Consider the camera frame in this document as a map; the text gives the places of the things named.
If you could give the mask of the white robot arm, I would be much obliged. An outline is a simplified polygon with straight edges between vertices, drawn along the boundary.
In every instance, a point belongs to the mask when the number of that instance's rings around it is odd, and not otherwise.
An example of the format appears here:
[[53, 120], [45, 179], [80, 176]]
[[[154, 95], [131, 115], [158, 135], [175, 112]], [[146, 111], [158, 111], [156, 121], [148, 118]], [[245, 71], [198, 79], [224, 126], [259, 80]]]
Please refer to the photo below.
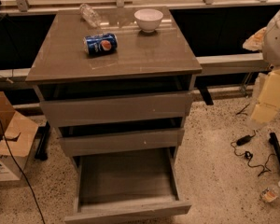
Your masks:
[[258, 130], [274, 119], [280, 110], [280, 10], [266, 27], [250, 36], [244, 49], [260, 51], [272, 67], [268, 75], [259, 74], [252, 93], [247, 126]]

